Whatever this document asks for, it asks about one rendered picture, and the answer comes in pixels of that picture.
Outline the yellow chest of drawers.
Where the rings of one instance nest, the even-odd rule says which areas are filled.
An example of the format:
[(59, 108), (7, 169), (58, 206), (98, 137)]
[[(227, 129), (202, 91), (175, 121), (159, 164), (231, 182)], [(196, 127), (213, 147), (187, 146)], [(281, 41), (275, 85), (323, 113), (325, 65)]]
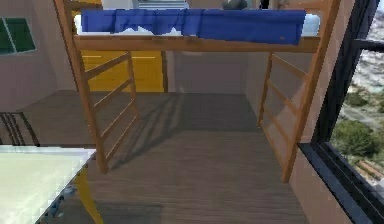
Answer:
[[(86, 70), (124, 54), (124, 51), (81, 52)], [(162, 56), (159, 51), (131, 53), (137, 92), (163, 92)], [(128, 78), (128, 62), (124, 61), (89, 81), (91, 91), (112, 91)]]

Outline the blue blanket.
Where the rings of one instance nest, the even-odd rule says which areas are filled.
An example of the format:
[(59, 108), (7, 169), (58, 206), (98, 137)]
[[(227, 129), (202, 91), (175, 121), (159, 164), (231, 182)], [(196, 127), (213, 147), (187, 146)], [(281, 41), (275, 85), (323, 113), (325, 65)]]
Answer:
[(88, 9), (75, 17), (75, 24), (80, 33), (195, 36), (296, 45), (305, 17), (303, 10)]

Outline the grey pillow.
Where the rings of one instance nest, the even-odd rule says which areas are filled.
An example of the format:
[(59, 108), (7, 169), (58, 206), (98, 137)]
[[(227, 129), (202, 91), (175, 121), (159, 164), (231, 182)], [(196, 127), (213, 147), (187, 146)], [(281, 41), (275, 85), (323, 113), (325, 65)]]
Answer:
[(224, 10), (243, 10), (247, 6), (248, 3), (246, 0), (228, 0), (222, 4)]

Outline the large black framed window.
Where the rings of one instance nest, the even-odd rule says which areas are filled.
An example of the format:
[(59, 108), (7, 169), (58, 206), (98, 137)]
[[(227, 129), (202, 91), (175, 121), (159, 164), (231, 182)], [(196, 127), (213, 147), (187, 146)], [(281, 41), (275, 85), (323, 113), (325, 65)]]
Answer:
[(384, 224), (384, 0), (354, 0), (315, 132), (299, 147), (351, 224)]

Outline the pale top yellow leg table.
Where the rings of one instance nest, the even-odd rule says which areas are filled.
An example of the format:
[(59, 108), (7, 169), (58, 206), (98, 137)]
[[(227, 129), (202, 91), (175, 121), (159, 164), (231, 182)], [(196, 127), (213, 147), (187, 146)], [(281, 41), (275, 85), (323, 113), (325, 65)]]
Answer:
[(0, 145), (0, 224), (38, 224), (75, 184), (95, 224), (104, 224), (90, 194), (85, 148)]

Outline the wooden loft bed frame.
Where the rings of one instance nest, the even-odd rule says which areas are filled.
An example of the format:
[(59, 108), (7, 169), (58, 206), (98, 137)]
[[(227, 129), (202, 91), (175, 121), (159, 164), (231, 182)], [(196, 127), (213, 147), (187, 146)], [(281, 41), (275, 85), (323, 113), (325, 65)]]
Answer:
[[(131, 127), (127, 126), (113, 147), (106, 150), (104, 143), (121, 118), (116, 117), (105, 130), (100, 130), (96, 114), (125, 88), (131, 89), (132, 96), (136, 95), (136, 81), (131, 55), (133, 51), (267, 52), (269, 56), (264, 76), (258, 124), (262, 126), (266, 119), (270, 120), (285, 139), (286, 153), (284, 155), (276, 153), (275, 156), (282, 167), (281, 181), (287, 183), (290, 180), (297, 156), (298, 143), (304, 136), (315, 88), (325, 61), (341, 0), (315, 0), (287, 5), (288, 11), (302, 9), (321, 14), (319, 33), (315, 36), (302, 37), (297, 44), (225, 41), (194, 36), (77, 35), (72, 31), (74, 26), (72, 13), (83, 9), (99, 11), (101, 5), (73, 0), (53, 0), (53, 3), (76, 88), (83, 104), (88, 129), (96, 147), (96, 161), (101, 173), (109, 172), (109, 162)], [(128, 78), (101, 100), (93, 102), (89, 81), (122, 62), (127, 63)], [(271, 80), (271, 71), (275, 63), (285, 67), (301, 79), (303, 96), (299, 105), (295, 105)], [(269, 91), (275, 92), (294, 114), (296, 121), (291, 134), (284, 132), (277, 117), (272, 115), (266, 107), (265, 101)]]

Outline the green window with pale frame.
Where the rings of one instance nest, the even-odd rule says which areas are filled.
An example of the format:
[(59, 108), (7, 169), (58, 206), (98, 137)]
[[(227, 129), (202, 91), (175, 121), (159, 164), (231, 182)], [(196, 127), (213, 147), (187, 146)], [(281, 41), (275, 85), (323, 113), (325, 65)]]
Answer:
[(0, 55), (30, 52), (36, 49), (26, 18), (0, 18)]

